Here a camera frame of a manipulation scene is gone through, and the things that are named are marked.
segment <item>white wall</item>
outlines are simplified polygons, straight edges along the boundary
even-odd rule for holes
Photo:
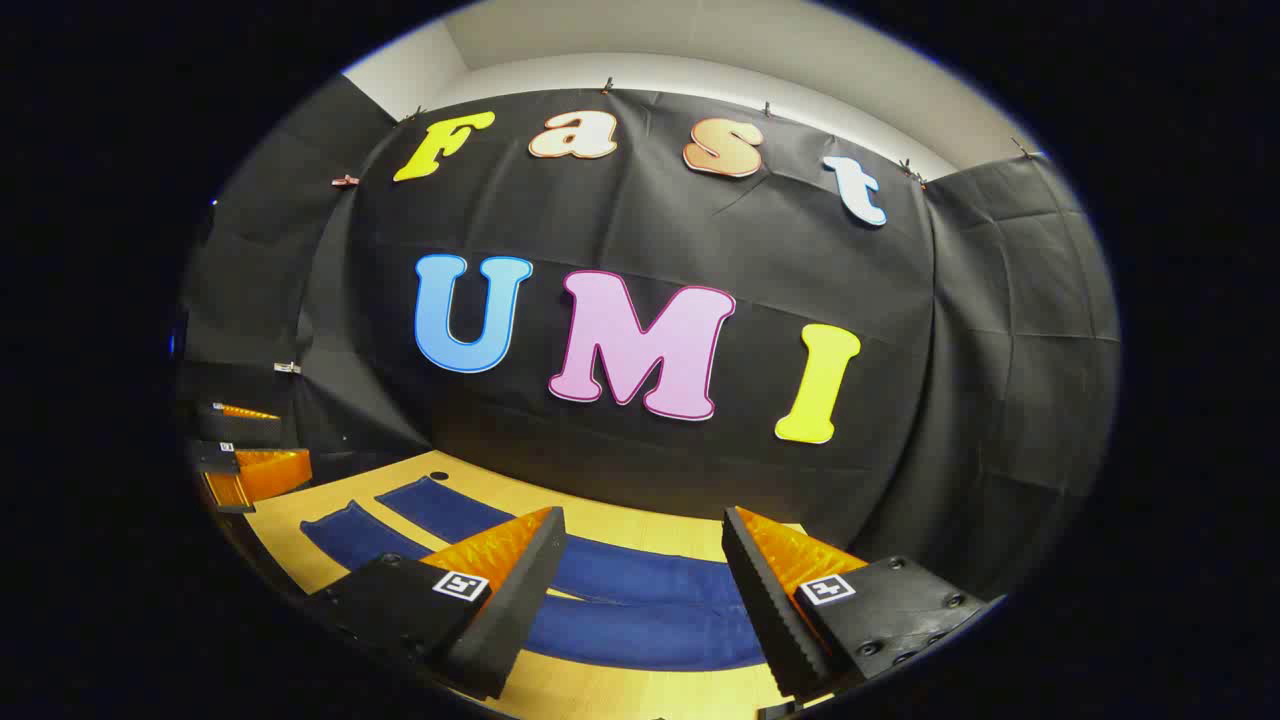
[[[428,23],[396,38],[343,70],[356,87],[399,120],[467,73],[443,22]]]
[[[431,94],[431,106],[467,100],[575,87],[658,90],[699,95],[748,108],[764,108],[873,150],[891,160],[911,160],[927,179],[956,168],[893,127],[835,97],[753,70],[672,55],[585,53],[536,58],[467,72]]]

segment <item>ceiling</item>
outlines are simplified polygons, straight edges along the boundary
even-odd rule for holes
[[[445,18],[472,69],[573,53],[696,58],[773,76],[893,126],[956,168],[1025,129],[924,55],[806,0],[485,0]]]

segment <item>yellow letter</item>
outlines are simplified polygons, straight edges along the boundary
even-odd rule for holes
[[[431,123],[426,128],[426,137],[422,138],[422,145],[417,146],[417,151],[408,159],[408,164],[396,170],[396,177],[392,179],[399,182],[402,179],[422,178],[434,173],[440,167],[435,161],[436,154],[443,151],[445,158],[453,155],[471,137],[472,127],[484,129],[493,124],[493,113],[480,113]]]
[[[529,141],[529,151],[536,158],[559,158],[570,152],[575,158],[604,158],[618,147],[613,142],[613,129],[618,127],[618,120],[608,113],[564,113],[547,120],[547,127],[552,129]]]
[[[854,333],[835,325],[805,325],[800,338],[809,346],[809,360],[800,378],[791,414],[778,420],[773,433],[782,439],[822,445],[836,434],[831,411],[845,379],[845,365],[861,350]]]
[[[760,169],[760,154],[751,147],[764,142],[759,128],[724,118],[709,118],[689,131],[685,164],[691,170],[745,178]]]

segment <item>blue mat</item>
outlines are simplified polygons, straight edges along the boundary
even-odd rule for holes
[[[513,518],[430,478],[380,495],[378,501],[449,543]],[[575,536],[568,536],[552,587],[575,597],[622,605],[742,606],[737,584],[723,562]]]
[[[355,501],[320,520],[302,523],[301,529],[347,570],[384,552],[406,557],[431,553]],[[730,670],[764,662],[741,603],[636,606],[547,596],[525,647],[562,660],[634,670]]]

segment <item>pink letter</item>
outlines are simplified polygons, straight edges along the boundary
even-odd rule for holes
[[[599,348],[604,377],[618,405],[631,402],[662,363],[658,387],[644,396],[650,413],[680,420],[705,420],[716,413],[707,391],[721,325],[733,314],[728,293],[682,287],[649,329],[643,329],[621,277],[577,270],[566,275],[564,290],[573,296],[573,319],[564,368],[547,386],[552,395],[577,402],[599,400],[603,388],[591,378]]]

